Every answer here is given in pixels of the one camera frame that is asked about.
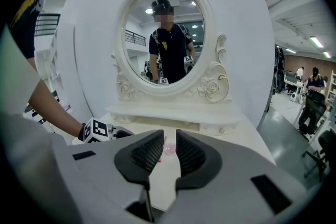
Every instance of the yellow logo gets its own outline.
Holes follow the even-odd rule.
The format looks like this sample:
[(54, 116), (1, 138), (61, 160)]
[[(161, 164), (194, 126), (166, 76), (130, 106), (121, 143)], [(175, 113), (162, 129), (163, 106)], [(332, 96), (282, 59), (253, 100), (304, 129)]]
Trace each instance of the yellow logo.
[(19, 10), (18, 10), (17, 13), (15, 14), (15, 16), (14, 16), (12, 22), (10, 23), (10, 24), (11, 24), (11, 25), (10, 25), (11, 27), (13, 27), (13, 26), (17, 23), (17, 21), (19, 21), (19, 19), (21, 18), (22, 14), (26, 11), (26, 9), (27, 9), (28, 7), (32, 6), (32, 4), (35, 3), (35, 1), (36, 1), (36, 0), (25, 0), (25, 1), (22, 3), (21, 7), (19, 8)]
[(164, 49), (167, 50), (167, 42), (166, 42), (166, 41), (163, 41), (163, 42), (162, 42), (162, 45), (163, 45)]

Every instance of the man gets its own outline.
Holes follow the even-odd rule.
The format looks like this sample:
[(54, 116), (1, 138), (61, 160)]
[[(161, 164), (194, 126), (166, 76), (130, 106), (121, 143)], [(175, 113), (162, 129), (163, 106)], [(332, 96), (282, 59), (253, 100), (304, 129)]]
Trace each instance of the man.
[(304, 67), (301, 67), (298, 69), (298, 71), (296, 71), (296, 76), (299, 77), (301, 81), (302, 81), (304, 69), (305, 69)]
[[(15, 43), (35, 70), (34, 32), (42, 4), (43, 0), (8, 0), (3, 9), (5, 23), (9, 26)], [(43, 81), (38, 83), (29, 104), (45, 120), (68, 134), (78, 137), (82, 131), (82, 124), (59, 105)]]
[(184, 78), (184, 57), (186, 50), (195, 60), (195, 49), (189, 30), (185, 26), (174, 24), (174, 7), (168, 0), (157, 0), (152, 3), (154, 21), (160, 23), (149, 40), (150, 67), (153, 81), (159, 79), (156, 57), (160, 54), (163, 77), (168, 83)]
[(317, 67), (313, 68), (313, 75), (307, 81), (306, 88), (309, 91), (318, 91), (324, 89), (324, 80), (321, 75), (319, 75), (319, 69)]

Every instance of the metal railing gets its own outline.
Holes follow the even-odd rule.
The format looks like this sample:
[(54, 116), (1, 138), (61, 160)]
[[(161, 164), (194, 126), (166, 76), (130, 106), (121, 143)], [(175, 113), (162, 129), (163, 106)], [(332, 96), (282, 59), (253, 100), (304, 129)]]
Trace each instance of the metal railing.
[(125, 41), (128, 41), (130, 43), (138, 44), (141, 46), (146, 46), (146, 38), (143, 36), (140, 36), (132, 31), (125, 30)]
[(35, 37), (53, 35), (57, 28), (60, 14), (41, 13), (36, 20)]

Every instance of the oval mirror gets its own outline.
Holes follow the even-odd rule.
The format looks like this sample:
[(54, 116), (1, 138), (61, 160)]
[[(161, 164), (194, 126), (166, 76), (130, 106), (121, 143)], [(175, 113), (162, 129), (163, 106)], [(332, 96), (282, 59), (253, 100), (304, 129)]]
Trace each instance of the oval mirror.
[(143, 80), (173, 84), (197, 63), (204, 24), (195, 0), (136, 0), (125, 21), (124, 52)]

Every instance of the white backdrop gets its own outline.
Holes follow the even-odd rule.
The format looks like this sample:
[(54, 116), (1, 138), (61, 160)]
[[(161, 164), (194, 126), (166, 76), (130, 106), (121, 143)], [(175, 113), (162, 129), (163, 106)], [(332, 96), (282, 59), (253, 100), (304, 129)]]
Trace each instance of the white backdrop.
[[(60, 24), (75, 24), (75, 55), (79, 78), (94, 116), (117, 98), (112, 66), (112, 29), (124, 0), (67, 0)], [(209, 0), (217, 31), (226, 37), (229, 94), (256, 127), (272, 82), (274, 36), (265, 0)]]

